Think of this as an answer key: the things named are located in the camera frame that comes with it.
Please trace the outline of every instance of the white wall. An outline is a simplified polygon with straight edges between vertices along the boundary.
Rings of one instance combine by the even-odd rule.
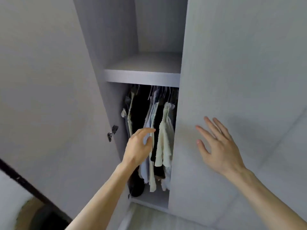
[[[0,229],[13,230],[21,207],[32,197],[0,170]]]

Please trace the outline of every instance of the white wardrobe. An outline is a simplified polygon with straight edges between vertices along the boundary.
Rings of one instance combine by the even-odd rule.
[[[246,166],[306,219],[296,199],[307,193],[306,5],[1,0],[0,158],[74,218],[123,156],[130,84],[179,87],[171,190],[128,199],[126,189],[109,229],[131,201],[216,229],[264,229],[203,164],[194,126],[204,115],[228,127]]]

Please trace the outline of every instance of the white cabinet panel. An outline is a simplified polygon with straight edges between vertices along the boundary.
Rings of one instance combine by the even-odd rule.
[[[257,177],[278,198],[307,220],[307,111],[291,129],[286,138],[260,168]],[[220,229],[265,229],[244,197],[229,208],[218,223]]]
[[[120,160],[73,0],[1,0],[0,26],[0,157],[74,218]]]
[[[169,210],[213,224],[237,194],[202,162],[195,124],[229,128],[255,170],[302,113],[307,0],[189,0]]]

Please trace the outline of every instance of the white shelf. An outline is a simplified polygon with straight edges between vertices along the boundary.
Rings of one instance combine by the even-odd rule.
[[[181,53],[140,52],[105,69],[109,82],[179,87]]]
[[[132,197],[131,201],[140,205],[168,213],[169,190],[163,191],[161,184],[157,183],[155,192],[149,191],[149,185],[145,184],[144,192],[139,197]]]

